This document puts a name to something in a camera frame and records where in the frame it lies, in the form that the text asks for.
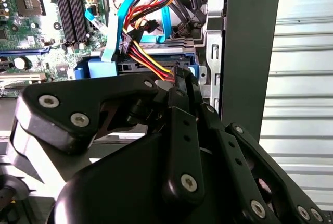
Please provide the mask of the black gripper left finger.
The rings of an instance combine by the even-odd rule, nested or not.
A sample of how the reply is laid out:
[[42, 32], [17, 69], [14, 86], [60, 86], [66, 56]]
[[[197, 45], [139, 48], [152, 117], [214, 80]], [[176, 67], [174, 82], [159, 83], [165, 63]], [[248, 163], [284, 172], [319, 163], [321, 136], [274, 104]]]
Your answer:
[[92, 165], [92, 143], [109, 133], [147, 125], [145, 136], [187, 134], [198, 140], [185, 71], [174, 68], [168, 90], [144, 74], [31, 85], [18, 98], [13, 145], [49, 179], [58, 200], [66, 183]]

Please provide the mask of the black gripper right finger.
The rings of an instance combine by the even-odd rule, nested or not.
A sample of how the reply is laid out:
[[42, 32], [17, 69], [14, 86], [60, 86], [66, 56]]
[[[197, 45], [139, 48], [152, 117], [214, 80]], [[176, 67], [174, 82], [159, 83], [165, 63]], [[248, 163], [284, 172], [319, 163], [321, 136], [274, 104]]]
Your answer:
[[190, 105], [199, 117], [203, 144], [216, 165], [226, 170], [234, 223], [325, 223], [320, 208], [244, 129], [224, 126], [216, 110], [203, 102], [198, 80], [185, 71]]

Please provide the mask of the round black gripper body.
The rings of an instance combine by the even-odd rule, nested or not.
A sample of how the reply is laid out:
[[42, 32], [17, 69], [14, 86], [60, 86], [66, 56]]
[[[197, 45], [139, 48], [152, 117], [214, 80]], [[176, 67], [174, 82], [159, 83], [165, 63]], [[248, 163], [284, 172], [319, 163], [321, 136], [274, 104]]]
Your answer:
[[64, 186], [55, 223], [235, 223], [212, 156], [195, 136], [155, 133], [80, 170]]

